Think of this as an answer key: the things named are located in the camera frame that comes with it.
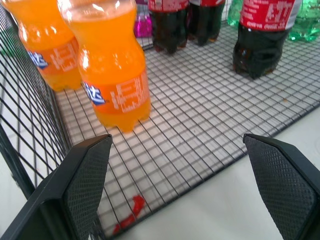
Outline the red snack wrapper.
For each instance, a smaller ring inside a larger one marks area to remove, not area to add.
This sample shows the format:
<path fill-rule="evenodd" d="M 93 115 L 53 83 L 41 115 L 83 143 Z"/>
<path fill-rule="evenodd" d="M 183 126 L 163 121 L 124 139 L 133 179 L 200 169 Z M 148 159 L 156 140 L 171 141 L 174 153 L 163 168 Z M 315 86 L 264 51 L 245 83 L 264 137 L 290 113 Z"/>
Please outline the red snack wrapper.
<path fill-rule="evenodd" d="M 145 206 L 145 199 L 141 195 L 136 195 L 132 198 L 133 200 L 133 209 L 132 213 L 128 215 L 127 218 L 122 220 L 120 223 L 117 223 L 113 229 L 113 234 L 117 234 L 120 230 L 128 227 L 130 224 L 136 221 L 136 218 L 139 216 L 140 212 Z"/>

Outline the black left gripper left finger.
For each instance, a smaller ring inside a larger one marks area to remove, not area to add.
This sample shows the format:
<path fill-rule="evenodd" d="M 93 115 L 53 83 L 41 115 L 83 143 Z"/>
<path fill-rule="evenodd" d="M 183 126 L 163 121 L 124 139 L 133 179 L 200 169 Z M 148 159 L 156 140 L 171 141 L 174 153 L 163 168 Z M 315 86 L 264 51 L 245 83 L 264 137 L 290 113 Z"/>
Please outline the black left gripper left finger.
<path fill-rule="evenodd" d="M 89 240 L 102 198 L 110 134 L 74 145 L 35 189 L 0 240 Z"/>

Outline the green plastic soda bottle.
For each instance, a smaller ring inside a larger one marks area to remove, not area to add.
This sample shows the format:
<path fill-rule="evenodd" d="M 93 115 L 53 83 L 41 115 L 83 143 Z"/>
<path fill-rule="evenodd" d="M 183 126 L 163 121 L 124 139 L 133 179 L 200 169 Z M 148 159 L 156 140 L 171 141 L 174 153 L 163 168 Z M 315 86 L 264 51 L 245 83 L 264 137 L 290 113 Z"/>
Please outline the green plastic soda bottle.
<path fill-rule="evenodd" d="M 312 42 L 320 36 L 320 0 L 302 0 L 288 35 L 291 41 Z"/>
<path fill-rule="evenodd" d="M 228 10 L 227 23 L 237 28 L 240 22 L 240 15 L 244 0 L 232 0 Z"/>

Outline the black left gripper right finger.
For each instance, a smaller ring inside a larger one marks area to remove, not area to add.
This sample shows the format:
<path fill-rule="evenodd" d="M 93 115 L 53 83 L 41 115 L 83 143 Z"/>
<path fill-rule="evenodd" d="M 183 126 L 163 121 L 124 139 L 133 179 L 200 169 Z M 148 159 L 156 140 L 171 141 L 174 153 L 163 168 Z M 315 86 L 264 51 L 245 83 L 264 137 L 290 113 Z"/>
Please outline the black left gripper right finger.
<path fill-rule="evenodd" d="M 251 133 L 242 141 L 283 240 L 320 240 L 320 170 L 292 144 Z"/>

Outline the dark cola bottle red label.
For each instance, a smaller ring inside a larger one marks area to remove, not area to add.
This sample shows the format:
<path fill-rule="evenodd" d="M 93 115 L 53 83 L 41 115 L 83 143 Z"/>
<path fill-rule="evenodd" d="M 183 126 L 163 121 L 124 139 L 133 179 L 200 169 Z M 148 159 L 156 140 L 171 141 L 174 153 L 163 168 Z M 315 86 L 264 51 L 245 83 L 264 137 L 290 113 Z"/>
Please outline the dark cola bottle red label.
<path fill-rule="evenodd" d="M 273 72 L 303 0 L 243 0 L 232 63 L 252 79 Z"/>
<path fill-rule="evenodd" d="M 188 41 L 189 0 L 147 0 L 152 23 L 152 43 L 156 52 L 174 54 Z"/>
<path fill-rule="evenodd" d="M 215 42 L 221 29 L 222 13 L 226 0 L 189 0 L 188 38 L 198 46 Z"/>

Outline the orange soda bottle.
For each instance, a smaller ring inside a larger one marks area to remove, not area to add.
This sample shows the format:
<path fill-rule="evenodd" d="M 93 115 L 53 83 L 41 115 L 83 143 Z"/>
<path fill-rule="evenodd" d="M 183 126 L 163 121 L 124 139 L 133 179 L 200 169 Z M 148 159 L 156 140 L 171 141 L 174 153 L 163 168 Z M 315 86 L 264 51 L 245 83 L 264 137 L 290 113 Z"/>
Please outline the orange soda bottle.
<path fill-rule="evenodd" d="M 131 132 L 151 111 L 135 0 L 57 0 L 79 45 L 78 68 L 97 119 Z"/>
<path fill-rule="evenodd" d="M 80 88 L 79 45 L 57 0 L 0 0 L 0 4 L 16 19 L 19 38 L 48 86 L 56 92 Z"/>

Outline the magenta drink bottle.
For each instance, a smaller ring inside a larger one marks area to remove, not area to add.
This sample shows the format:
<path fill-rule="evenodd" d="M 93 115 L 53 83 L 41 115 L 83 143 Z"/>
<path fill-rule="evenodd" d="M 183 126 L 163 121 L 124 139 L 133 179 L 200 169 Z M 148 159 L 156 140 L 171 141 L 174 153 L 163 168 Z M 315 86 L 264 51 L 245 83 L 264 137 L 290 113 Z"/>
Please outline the magenta drink bottle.
<path fill-rule="evenodd" d="M 136 38 L 150 38 L 152 36 L 152 21 L 148 12 L 137 15 L 133 31 Z"/>

